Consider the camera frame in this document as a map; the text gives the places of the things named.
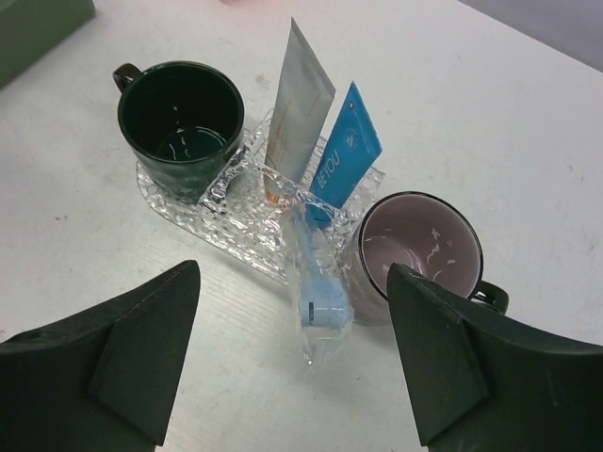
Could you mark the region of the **white toothpaste tube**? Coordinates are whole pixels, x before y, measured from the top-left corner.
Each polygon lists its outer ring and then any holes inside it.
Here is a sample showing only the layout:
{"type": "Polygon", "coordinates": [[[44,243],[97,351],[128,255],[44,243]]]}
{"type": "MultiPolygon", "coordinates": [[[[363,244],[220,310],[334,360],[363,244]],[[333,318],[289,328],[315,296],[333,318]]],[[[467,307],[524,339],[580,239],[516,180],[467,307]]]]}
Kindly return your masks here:
{"type": "Polygon", "coordinates": [[[314,50],[292,21],[270,122],[266,166],[293,183],[302,180],[335,93],[314,50]]]}

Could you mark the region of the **purple ceramic mug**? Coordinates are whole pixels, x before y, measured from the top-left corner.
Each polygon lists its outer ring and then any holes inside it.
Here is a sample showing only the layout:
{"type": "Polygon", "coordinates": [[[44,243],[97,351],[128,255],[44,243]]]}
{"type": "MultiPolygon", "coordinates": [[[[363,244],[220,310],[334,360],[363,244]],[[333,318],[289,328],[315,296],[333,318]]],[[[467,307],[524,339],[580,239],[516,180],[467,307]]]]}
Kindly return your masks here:
{"type": "Polygon", "coordinates": [[[371,206],[341,251],[354,321],[391,323],[387,275],[394,264],[413,271],[465,299],[502,314],[509,295],[482,278],[481,242],[465,216],[429,193],[398,192],[371,206]]]}

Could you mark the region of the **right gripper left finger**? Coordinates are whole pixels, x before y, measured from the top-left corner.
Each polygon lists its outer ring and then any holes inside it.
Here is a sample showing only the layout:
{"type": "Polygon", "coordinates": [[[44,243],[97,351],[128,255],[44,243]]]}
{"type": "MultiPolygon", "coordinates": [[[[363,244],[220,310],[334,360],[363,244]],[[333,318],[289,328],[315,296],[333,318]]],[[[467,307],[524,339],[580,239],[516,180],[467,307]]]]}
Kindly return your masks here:
{"type": "Polygon", "coordinates": [[[163,445],[201,289],[186,260],[116,298],[1,344],[4,451],[163,445]]]}

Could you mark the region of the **dark green mug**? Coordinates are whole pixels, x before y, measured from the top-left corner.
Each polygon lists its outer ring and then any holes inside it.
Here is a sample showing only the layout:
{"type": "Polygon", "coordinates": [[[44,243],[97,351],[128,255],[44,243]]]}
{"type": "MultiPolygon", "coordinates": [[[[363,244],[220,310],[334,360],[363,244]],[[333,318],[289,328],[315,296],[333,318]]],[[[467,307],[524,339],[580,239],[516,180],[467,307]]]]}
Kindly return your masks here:
{"type": "Polygon", "coordinates": [[[193,61],[112,74],[118,124],[139,163],[167,195],[197,202],[239,149],[244,102],[224,73],[193,61]]]}

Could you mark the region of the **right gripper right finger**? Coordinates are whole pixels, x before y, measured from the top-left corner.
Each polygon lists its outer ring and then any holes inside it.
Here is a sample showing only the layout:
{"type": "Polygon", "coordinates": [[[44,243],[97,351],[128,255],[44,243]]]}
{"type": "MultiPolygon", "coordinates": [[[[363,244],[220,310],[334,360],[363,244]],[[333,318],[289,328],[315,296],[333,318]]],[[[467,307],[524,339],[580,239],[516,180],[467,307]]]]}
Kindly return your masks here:
{"type": "Polygon", "coordinates": [[[387,295],[423,446],[601,449],[601,346],[518,322],[404,265],[390,267],[387,295]]]}

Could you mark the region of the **clear textured holder box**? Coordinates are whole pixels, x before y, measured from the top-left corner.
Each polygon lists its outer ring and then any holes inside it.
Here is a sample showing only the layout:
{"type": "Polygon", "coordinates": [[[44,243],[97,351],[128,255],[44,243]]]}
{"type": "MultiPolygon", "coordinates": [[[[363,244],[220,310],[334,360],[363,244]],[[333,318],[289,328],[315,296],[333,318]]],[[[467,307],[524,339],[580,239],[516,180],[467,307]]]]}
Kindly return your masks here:
{"type": "Polygon", "coordinates": [[[273,280],[284,283],[283,213],[296,203],[320,208],[331,218],[324,231],[335,255],[351,238],[368,208],[377,201],[385,173],[372,167],[341,208],[310,192],[326,139],[313,150],[300,183],[264,165],[272,113],[245,133],[242,148],[197,203],[194,234],[273,280]]]}

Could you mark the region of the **blue toothpaste tube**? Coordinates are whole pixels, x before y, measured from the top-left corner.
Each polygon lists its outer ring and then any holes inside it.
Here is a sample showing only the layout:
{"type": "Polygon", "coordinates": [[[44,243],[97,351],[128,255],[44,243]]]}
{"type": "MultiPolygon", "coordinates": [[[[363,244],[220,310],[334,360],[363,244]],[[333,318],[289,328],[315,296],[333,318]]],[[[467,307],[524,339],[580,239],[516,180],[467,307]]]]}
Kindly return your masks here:
{"type": "Polygon", "coordinates": [[[361,93],[351,82],[334,123],[310,192],[333,208],[341,208],[383,147],[361,93]]]}

